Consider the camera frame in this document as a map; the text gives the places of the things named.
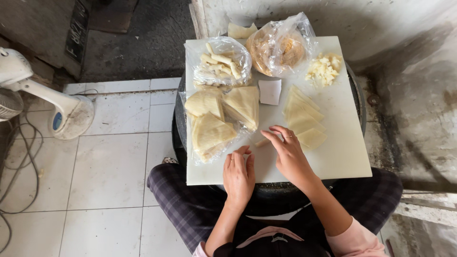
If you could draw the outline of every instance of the plaid pants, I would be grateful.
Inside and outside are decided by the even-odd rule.
[[[397,207],[403,186],[392,172],[372,168],[373,177],[340,179],[331,190],[343,207],[368,230],[377,234]],[[190,252],[206,241],[224,206],[226,196],[208,186],[187,186],[186,171],[179,164],[154,167],[147,186],[170,219]],[[233,243],[238,245],[268,225],[248,218],[239,219]],[[282,225],[304,240],[319,243],[331,252],[324,227],[311,206],[305,207]]]

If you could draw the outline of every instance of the clear plastic bag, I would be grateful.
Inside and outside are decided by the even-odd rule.
[[[196,165],[211,163],[235,142],[252,134],[252,130],[223,111],[222,89],[205,89],[187,96],[180,92],[186,114],[188,158]]]
[[[231,88],[248,84],[251,79],[252,66],[252,59],[248,50],[231,37],[210,37],[208,43],[217,60],[212,59],[214,56],[206,45],[200,44],[197,47],[188,43],[184,44],[186,62],[192,69],[196,88],[199,89],[202,86],[225,86]],[[234,63],[233,67],[226,58]]]
[[[303,72],[305,60],[315,56],[315,34],[303,12],[283,21],[271,21],[246,41],[253,66],[270,77],[285,78]]]

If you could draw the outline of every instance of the wooden board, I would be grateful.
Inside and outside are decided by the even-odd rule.
[[[317,37],[319,42],[318,52],[335,53],[342,55],[338,37]],[[205,48],[207,39],[187,40],[187,44]],[[276,150],[271,144],[256,148],[254,143],[264,137],[260,129],[268,130],[271,125],[286,126],[282,109],[286,101],[288,89],[292,84],[303,88],[303,92],[312,97],[313,101],[321,108],[320,112],[325,115],[320,122],[327,130],[327,140],[317,149],[306,152],[305,155],[313,171],[321,179],[371,177],[372,172],[368,160],[365,142],[360,128],[354,98],[349,84],[346,67],[342,65],[340,75],[335,83],[326,88],[315,88],[304,80],[306,71],[297,78],[282,79],[282,91],[279,106],[260,104],[259,106],[259,129],[249,138],[230,146],[227,153],[236,150],[242,145],[251,145],[255,157],[255,180],[256,183],[287,182],[288,180],[278,171],[275,166]],[[253,71],[254,85],[258,80],[278,80]],[[192,84],[192,73],[186,65],[186,92],[191,95],[195,92]],[[189,124],[187,125],[187,138],[191,139]],[[187,152],[192,151],[192,142],[187,142]],[[222,184],[222,171],[225,155],[218,160],[205,165],[196,166],[187,159],[187,184],[188,185],[213,185]]]

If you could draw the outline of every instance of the electric fan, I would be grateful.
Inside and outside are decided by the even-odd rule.
[[[23,90],[54,105],[48,126],[55,138],[72,139],[83,134],[94,119],[92,101],[52,90],[28,79],[32,75],[30,63],[21,53],[0,47],[0,121],[22,112],[24,103],[17,91]]]

